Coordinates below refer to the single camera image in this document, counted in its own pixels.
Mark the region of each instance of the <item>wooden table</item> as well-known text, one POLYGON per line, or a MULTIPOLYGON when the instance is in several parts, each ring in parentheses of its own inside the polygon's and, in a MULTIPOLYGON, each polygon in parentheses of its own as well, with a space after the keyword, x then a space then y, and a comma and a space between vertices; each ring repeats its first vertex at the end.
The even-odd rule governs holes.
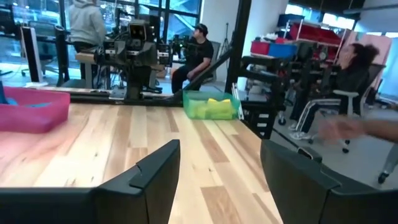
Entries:
POLYGON ((171 224, 282 223, 260 139, 239 121, 192 121, 182 108, 71 104, 50 133, 0 133, 0 186, 97 186, 171 139, 181 140, 171 224))

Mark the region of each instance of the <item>man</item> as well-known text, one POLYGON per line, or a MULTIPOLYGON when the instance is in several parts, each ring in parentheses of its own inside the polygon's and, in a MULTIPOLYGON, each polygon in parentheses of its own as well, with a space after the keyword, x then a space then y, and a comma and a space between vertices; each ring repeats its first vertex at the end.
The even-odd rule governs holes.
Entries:
POLYGON ((190 44, 197 45, 197 50, 194 55, 187 58, 187 63, 178 68, 172 75, 172 91, 178 92, 182 89, 182 83, 185 80, 193 80, 200 72, 206 69, 213 58, 213 45, 206 38, 208 33, 207 26, 198 24, 195 27, 193 38, 190 44))
POLYGON ((339 116, 320 125, 323 139, 353 139, 367 134, 375 138, 398 143, 398 121, 363 120, 339 116))
MULTIPOLYGON (((105 40, 105 24, 96 0, 73 0, 69 8, 70 39, 75 50, 79 53, 97 45, 102 45, 105 40)), ((98 66, 91 66, 95 75, 98 66)), ((80 65, 81 79, 86 78, 84 65, 80 65)))

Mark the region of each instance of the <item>pink bin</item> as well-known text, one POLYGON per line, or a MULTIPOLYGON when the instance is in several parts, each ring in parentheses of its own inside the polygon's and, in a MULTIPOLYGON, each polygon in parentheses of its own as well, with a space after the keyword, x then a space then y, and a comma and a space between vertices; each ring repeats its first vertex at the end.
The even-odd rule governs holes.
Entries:
POLYGON ((46 133, 68 119, 70 95, 43 90, 4 87, 18 105, 0 104, 0 131, 46 133), (48 103, 43 107, 30 107, 48 103))

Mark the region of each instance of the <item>person in gray hoodie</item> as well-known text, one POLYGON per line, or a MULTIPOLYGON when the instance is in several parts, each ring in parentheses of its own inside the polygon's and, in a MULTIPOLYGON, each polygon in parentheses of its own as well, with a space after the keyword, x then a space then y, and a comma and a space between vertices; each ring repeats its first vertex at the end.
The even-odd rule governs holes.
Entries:
MULTIPOLYGON (((75 50, 79 53, 97 45, 102 45, 105 40, 105 24, 102 13, 96 0, 73 0, 69 7, 70 39, 75 50)), ((98 70, 97 65, 91 67, 93 75, 98 70)), ((84 65, 80 65, 81 79, 86 78, 84 65)))

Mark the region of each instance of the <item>black pants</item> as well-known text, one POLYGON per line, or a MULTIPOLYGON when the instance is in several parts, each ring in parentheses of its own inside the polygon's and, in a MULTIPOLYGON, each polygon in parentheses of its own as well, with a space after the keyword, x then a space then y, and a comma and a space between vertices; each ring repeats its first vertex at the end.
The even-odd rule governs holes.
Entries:
MULTIPOLYGON (((90 49, 95 47, 93 44, 89 44, 86 42, 74 42, 73 46, 75 47, 76 52, 80 53, 82 50, 85 49, 90 49)), ((92 78, 94 78, 98 72, 98 65, 91 65, 91 72, 92 72, 92 78)), ((85 70, 85 64, 81 63, 80 64, 80 77, 81 79, 86 79, 86 70, 85 70)))
POLYGON ((315 113, 319 109, 338 110, 339 114, 347 114, 348 110, 348 98, 346 96, 339 96, 334 94, 328 95, 323 98, 314 98, 308 102, 298 102, 298 100, 296 100, 296 103, 296 113, 299 112, 300 108, 303 108, 300 113, 300 117, 297 120, 296 131, 304 133, 309 132, 313 120, 315 119, 315 113))
POLYGON ((182 89, 183 82, 187 80, 187 75, 190 71, 192 71, 194 68, 189 65, 183 65, 180 68, 178 68, 172 77, 172 92, 173 94, 180 91, 182 89))

